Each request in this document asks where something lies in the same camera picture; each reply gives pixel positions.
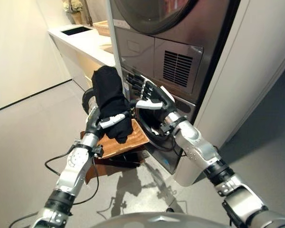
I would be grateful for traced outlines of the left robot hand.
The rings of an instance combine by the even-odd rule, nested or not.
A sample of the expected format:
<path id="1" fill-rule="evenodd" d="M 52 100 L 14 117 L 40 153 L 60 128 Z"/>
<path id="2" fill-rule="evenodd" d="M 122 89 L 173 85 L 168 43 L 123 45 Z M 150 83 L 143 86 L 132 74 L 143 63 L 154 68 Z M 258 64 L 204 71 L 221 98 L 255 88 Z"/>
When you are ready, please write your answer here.
<path id="1" fill-rule="evenodd" d="M 105 134 L 105 129 L 110 128 L 126 117 L 130 116 L 129 111 L 124 111 L 115 116 L 106 117 L 105 119 L 100 119 L 100 110 L 98 107 L 94 106 L 86 119 L 86 133 L 92 133 L 99 139 L 102 139 Z"/>

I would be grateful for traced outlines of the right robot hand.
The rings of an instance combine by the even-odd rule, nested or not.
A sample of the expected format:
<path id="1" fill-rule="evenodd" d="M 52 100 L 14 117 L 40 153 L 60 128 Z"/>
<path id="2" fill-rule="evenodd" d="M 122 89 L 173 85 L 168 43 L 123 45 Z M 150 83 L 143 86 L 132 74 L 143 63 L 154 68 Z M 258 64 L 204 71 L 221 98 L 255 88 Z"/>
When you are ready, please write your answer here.
<path id="1" fill-rule="evenodd" d="M 175 101 L 164 87 L 157 86 L 142 75 L 128 74 L 126 82 L 131 86 L 136 99 L 130 100 L 130 107 L 151 110 L 152 116 L 159 121 L 176 111 Z"/>

